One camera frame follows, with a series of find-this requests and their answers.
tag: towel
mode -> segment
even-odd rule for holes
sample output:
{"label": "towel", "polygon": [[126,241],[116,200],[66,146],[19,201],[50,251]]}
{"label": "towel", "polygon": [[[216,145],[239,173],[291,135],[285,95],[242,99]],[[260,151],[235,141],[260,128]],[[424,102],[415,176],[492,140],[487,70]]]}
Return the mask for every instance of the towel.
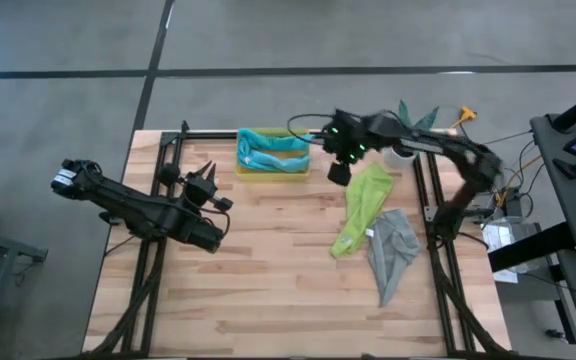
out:
{"label": "towel", "polygon": [[352,254],[363,243],[364,232],[392,190],[392,178],[377,163],[352,177],[346,188],[346,225],[330,253],[334,257]]}
{"label": "towel", "polygon": [[368,261],[379,289],[379,307],[388,305],[404,270],[417,257],[421,246],[402,210],[381,214],[366,230],[370,239]]}
{"label": "towel", "polygon": [[[292,159],[279,159],[258,150],[271,151],[306,151],[308,143],[294,137],[268,137],[251,131],[239,129],[237,134],[239,145],[237,158],[243,167],[261,171],[275,172],[304,172],[308,169],[310,156],[304,155]],[[311,140],[312,135],[304,135],[304,139]]]}

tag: teal cloth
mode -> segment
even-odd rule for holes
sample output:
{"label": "teal cloth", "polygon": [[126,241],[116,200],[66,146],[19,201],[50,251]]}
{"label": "teal cloth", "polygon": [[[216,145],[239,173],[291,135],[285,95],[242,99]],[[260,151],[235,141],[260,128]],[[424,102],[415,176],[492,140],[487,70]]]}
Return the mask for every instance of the teal cloth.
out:
{"label": "teal cloth", "polygon": [[[308,143],[294,136],[268,137],[255,133],[250,129],[239,129],[237,134],[239,145],[237,158],[243,167],[261,171],[275,172],[304,172],[308,169],[309,155],[299,156],[292,159],[279,159],[265,154],[259,150],[270,151],[306,151]],[[312,135],[304,135],[304,139],[311,140]]]}

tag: white cup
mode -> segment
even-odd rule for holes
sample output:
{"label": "white cup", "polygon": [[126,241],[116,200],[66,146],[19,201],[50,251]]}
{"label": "white cup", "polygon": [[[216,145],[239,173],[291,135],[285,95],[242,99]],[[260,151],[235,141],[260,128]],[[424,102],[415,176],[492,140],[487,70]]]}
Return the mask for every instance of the white cup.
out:
{"label": "white cup", "polygon": [[384,162],[388,167],[392,169],[401,169],[410,166],[415,158],[417,157],[417,153],[413,153],[410,156],[402,156],[395,152],[395,150],[390,147],[383,150],[384,152]]}

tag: table leg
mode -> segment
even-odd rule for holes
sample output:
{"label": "table leg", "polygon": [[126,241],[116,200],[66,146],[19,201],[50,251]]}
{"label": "table leg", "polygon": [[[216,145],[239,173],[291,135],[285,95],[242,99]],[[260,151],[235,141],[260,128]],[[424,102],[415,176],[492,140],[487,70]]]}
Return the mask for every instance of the table leg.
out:
{"label": "table leg", "polygon": [[488,254],[488,258],[494,273],[559,250],[573,249],[574,247],[575,242],[570,228],[566,222],[562,222],[514,244],[495,250]]}

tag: green cloth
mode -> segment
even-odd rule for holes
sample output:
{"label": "green cloth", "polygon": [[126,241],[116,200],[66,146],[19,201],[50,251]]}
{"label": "green cloth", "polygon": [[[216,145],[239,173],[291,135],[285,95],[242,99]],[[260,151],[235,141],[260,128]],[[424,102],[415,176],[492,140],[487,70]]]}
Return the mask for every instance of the green cloth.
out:
{"label": "green cloth", "polygon": [[346,188],[346,226],[330,249],[334,257],[352,254],[363,243],[368,225],[372,224],[392,190],[392,178],[377,163],[353,175]]}

